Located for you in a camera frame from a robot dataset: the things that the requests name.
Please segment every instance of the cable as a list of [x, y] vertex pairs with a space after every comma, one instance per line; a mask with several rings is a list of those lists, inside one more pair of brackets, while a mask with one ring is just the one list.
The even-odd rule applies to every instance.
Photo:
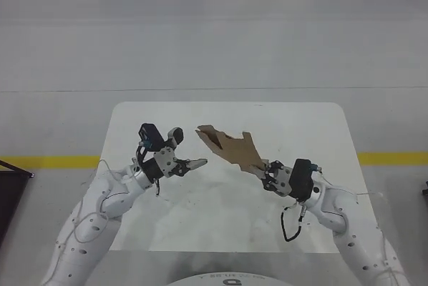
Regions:
[[284, 227], [284, 212], [286, 212], [288, 209], [294, 208], [295, 206], [296, 206], [296, 202], [295, 202], [295, 204], [293, 204], [290, 207], [284, 207], [284, 209], [283, 209], [283, 211], [281, 213], [281, 228], [283, 230], [284, 240], [287, 241], [287, 242], [290, 242], [290, 241], [296, 239], [300, 235], [300, 232], [301, 232], [301, 223], [302, 223], [303, 218], [305, 217], [305, 213], [306, 213], [306, 206], [302, 206], [301, 207], [301, 211], [300, 211], [300, 217], [298, 218], [298, 230], [297, 230], [297, 232], [292, 237], [287, 238], [286, 228]]
[[109, 164], [106, 162], [106, 160], [101, 159], [101, 160], [98, 162], [97, 168], [98, 168], [98, 166], [99, 166], [99, 163], [101, 163], [101, 162], [104, 162], [104, 163], [106, 164], [106, 168], [107, 168], [107, 170], [109, 171], [109, 173], [111, 174], [111, 176], [114, 178], [114, 180], [115, 180], [115, 181], [117, 181], [117, 182], [119, 182], [119, 183], [121, 183], [121, 181], [120, 181], [118, 178], [116, 178], [116, 176], [114, 175], [114, 172], [111, 170], [111, 168], [109, 168]]
[[[105, 164], [106, 164], [106, 168], [107, 168], [107, 170], [109, 171], [109, 173], [112, 175], [112, 177], [114, 178], [114, 180], [115, 181], [117, 181], [117, 182], [120, 182], [119, 180], [118, 180], [118, 178], [116, 178], [116, 176], [114, 175], [114, 173], [112, 172], [112, 170], [110, 169], [110, 167], [109, 167], [109, 164], [106, 162], [106, 160], [104, 160], [104, 159], [101, 159], [100, 161], [98, 161], [98, 164], [97, 164], [97, 168], [98, 168], [98, 166], [99, 166], [99, 163], [100, 162], [104, 162]], [[51, 273], [51, 275], [50, 275], [50, 277], [46, 280], [46, 281], [44, 281], [43, 283], [42, 283], [42, 286], [45, 286], [45, 285], [47, 285], [47, 283], [53, 278], [53, 276], [55, 275], [55, 271], [57, 270], [57, 267], [58, 267], [58, 264], [59, 264], [59, 261], [61, 260], [61, 258], [62, 258], [62, 255], [63, 255], [63, 251], [64, 251], [64, 248], [66, 247], [66, 243], [67, 243], [67, 241], [68, 241], [68, 239], [71, 237], [71, 235], [73, 235], [74, 234], [74, 238], [75, 238], [75, 240], [78, 242], [78, 243], [81, 243], [81, 244], [84, 244], [84, 243], [88, 243], [88, 242], [92, 242], [92, 241], [94, 241], [95, 239], [97, 239], [103, 232], [104, 232], [104, 230], [106, 229], [106, 227], [107, 227], [107, 224], [108, 224], [108, 222], [109, 222], [109, 217], [107, 216], [107, 214], [106, 213], [104, 213], [104, 212], [101, 212], [101, 209], [100, 209], [100, 207], [98, 206], [98, 205], [101, 205], [101, 204], [97, 204], [97, 209], [96, 209], [96, 211], [95, 212], [90, 212], [89, 214], [87, 214], [87, 215], [85, 215], [83, 218], [81, 218], [81, 220], [79, 220], [79, 218], [80, 218], [80, 214], [81, 214], [81, 212], [82, 212], [82, 208], [83, 208], [83, 206], [84, 206], [84, 198], [82, 198], [82, 200], [80, 201], [80, 206], [79, 206], [79, 211], [77, 212], [77, 216], [72, 220], [72, 222], [74, 223], [74, 228], [71, 230], [71, 232], [67, 235], [67, 237], [66, 237], [66, 239], [64, 240], [64, 242], [63, 243], [61, 243], [59, 246], [58, 246], [58, 248], [59, 248], [59, 254], [58, 254], [58, 258], [57, 258], [57, 262], [55, 263], [55, 267], [54, 267], [54, 269], [53, 269], [53, 271], [52, 271], [52, 273]], [[90, 239], [90, 240], [86, 240], [86, 241], [81, 241], [81, 240], [79, 240], [79, 238], [77, 237], [77, 233], [76, 233], [76, 229], [77, 229], [77, 227], [83, 222], [83, 221], [85, 221], [90, 215], [94, 215], [94, 214], [96, 214], [97, 216], [99, 216], [99, 217], [103, 217], [103, 218], [105, 218], [106, 219], [106, 225], [101, 229], [101, 231], [99, 231], [99, 233], [98, 233], [98, 235], [96, 235], [95, 237], [93, 237], [92, 239]]]

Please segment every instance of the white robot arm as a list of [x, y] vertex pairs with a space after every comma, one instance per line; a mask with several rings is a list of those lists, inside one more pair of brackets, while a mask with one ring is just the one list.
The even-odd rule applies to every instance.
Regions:
[[[357, 194], [323, 181], [317, 176], [321, 168], [307, 159], [297, 159], [293, 168], [274, 161], [266, 162], [264, 170], [253, 170], [265, 190], [297, 200], [302, 207], [300, 225], [309, 211], [333, 231], [335, 245], [362, 285], [409, 286], [394, 248], [376, 221], [363, 216]], [[298, 236], [288, 239], [283, 231], [287, 241]]]
[[[173, 175], [182, 177], [208, 161], [181, 160], [175, 156], [176, 146], [183, 140], [181, 128], [174, 128], [164, 141], [153, 124], [143, 124], [141, 142], [134, 164], [119, 171], [96, 177], [87, 193], [73, 209], [55, 242], [43, 286], [82, 286], [93, 269], [109, 250], [119, 231], [122, 215], [134, 201], [159, 179]], [[144, 161], [148, 152], [153, 158]]]
[[[168, 140], [164, 141], [155, 125], [143, 124], [140, 137], [142, 141], [134, 164], [119, 171], [111, 171], [108, 167], [109, 171], [91, 183], [84, 198], [73, 209], [55, 243], [43, 286], [83, 286], [109, 250], [120, 228], [122, 215], [132, 207], [136, 198], [153, 184], [159, 192], [158, 180], [162, 177], [181, 177], [207, 163], [206, 159], [190, 161], [175, 156], [176, 146], [183, 140], [180, 128], [171, 130]], [[153, 158], [144, 161], [147, 152], [154, 152]], [[253, 167], [253, 171], [265, 190], [297, 200], [302, 207], [300, 223], [305, 211], [309, 211], [324, 227], [333, 231], [335, 245], [362, 285], [410, 286], [396, 252], [376, 221], [363, 216], [357, 194], [333, 186], [323, 177], [318, 178], [315, 174], [317, 171], [321, 173], [321, 169], [306, 159], [297, 159], [293, 168], [275, 161], [266, 162], [260, 168]], [[291, 238], [284, 233], [286, 240], [295, 239], [299, 231]], [[255, 277], [239, 275], [241, 279]], [[195, 284], [218, 285], [216, 279], [219, 279], [224, 285], [245, 285], [236, 279], [226, 279], [222, 274], [211, 276], [214, 280], [203, 280], [201, 284], [196, 280]], [[174, 285], [191, 285], [183, 284], [184, 281]]]

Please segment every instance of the white tabletop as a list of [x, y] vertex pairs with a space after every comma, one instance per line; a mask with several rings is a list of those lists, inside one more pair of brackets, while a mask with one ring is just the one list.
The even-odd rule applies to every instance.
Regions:
[[[262, 189], [253, 175], [214, 155], [195, 129], [212, 124], [233, 137], [250, 132], [264, 159], [293, 166], [310, 159], [326, 178], [355, 192], [367, 192], [343, 110], [332, 103], [123, 102], [112, 113], [102, 158], [111, 168], [131, 163], [142, 123], [163, 136], [184, 130], [176, 150], [181, 159], [208, 159], [183, 178], [163, 178], [160, 197], [150, 189], [123, 216], [111, 250], [337, 253], [332, 234], [307, 213], [300, 237], [285, 242], [279, 215], [294, 200]], [[374, 219], [368, 196], [364, 214]], [[288, 233], [296, 230], [298, 209], [286, 213]]]

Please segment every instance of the yellow floor stripe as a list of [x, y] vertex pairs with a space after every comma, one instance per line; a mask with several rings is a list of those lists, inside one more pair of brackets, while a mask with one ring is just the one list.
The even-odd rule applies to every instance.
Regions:
[[91, 169], [99, 156], [0, 156], [0, 160], [22, 169]]
[[[362, 152], [357, 156], [362, 166], [428, 165], [428, 152]], [[99, 156], [0, 156], [0, 159], [22, 169], [92, 169], [97, 166]]]
[[428, 152], [365, 152], [357, 157], [363, 166], [428, 165]]

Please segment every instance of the cardboard piece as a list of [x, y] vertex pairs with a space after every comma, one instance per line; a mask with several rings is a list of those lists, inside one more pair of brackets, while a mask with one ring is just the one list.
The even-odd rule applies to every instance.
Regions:
[[251, 165], [265, 169], [265, 164], [252, 141], [251, 133], [243, 132], [244, 139], [235, 139], [214, 129], [212, 125], [201, 125], [198, 129], [195, 130], [198, 136], [214, 154], [231, 164], [240, 165], [241, 171], [252, 174]]

